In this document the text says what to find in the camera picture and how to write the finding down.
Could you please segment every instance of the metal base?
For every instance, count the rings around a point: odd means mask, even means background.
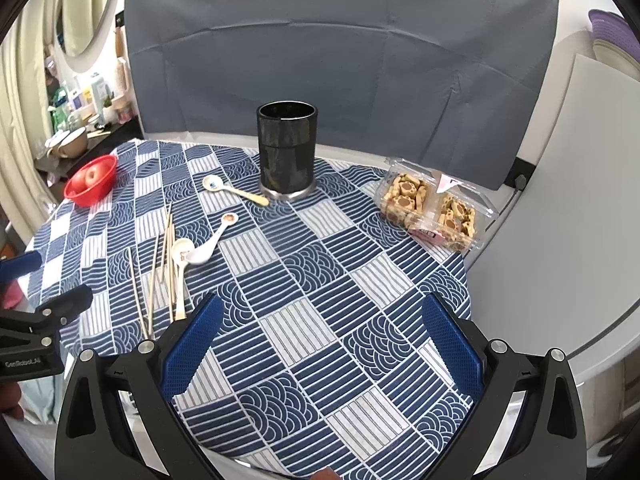
[[[316,180],[314,179],[308,187],[305,187],[302,191],[296,191],[294,193],[278,193],[273,189],[269,189],[264,187],[264,185],[260,182],[260,191],[262,194],[269,198],[270,200],[281,200],[282,202],[293,202],[299,198],[304,198],[305,196],[309,196],[316,190]]]

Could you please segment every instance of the cup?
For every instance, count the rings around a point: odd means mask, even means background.
[[[260,190],[290,201],[316,188],[314,157],[318,110],[297,101],[279,101],[257,110]]]
[[[89,144],[86,128],[78,128],[66,136],[58,145],[58,155],[61,158],[77,158],[82,155]]]

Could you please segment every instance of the blue patterned tablecloth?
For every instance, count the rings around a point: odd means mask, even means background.
[[[418,478],[472,403],[423,328],[420,302],[437,290],[469,317],[470,301],[459,254],[427,250],[380,216],[372,197],[384,172],[316,159],[313,195],[262,208],[202,187],[217,174],[258,192],[257,150],[137,140],[116,154],[110,195],[91,209],[64,201],[29,247],[42,268],[20,279],[32,305],[79,283],[93,289],[91,309],[62,330],[65,347],[114,354],[140,341],[125,248],[146,303],[169,203],[176,236],[196,246],[233,211],[238,224],[212,259],[185,273],[188,311],[210,290],[225,303],[220,333],[175,397],[186,425],[209,449],[290,476],[330,466],[345,480]],[[159,336],[168,301],[155,289]]]

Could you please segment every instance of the hand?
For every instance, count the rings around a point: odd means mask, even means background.
[[[24,411],[18,404],[21,396],[22,392],[18,383],[0,384],[0,412],[23,420]]]
[[[317,473],[314,473],[309,480],[340,480],[340,477],[333,469],[326,467]]]

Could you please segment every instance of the bottle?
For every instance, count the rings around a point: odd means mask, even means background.
[[[53,94],[53,129],[66,130],[66,118],[68,117],[69,99],[64,86],[58,88]]]
[[[95,112],[102,118],[104,118],[102,114],[102,101],[110,96],[111,91],[107,83],[105,83],[104,78],[97,72],[94,72],[91,76],[91,97],[94,100]]]
[[[82,90],[82,95],[84,96],[84,102],[88,105],[94,102],[94,98],[91,96],[91,88],[87,87]]]
[[[84,106],[84,95],[79,90],[73,89],[69,92],[69,100],[73,103],[75,110],[79,110]]]

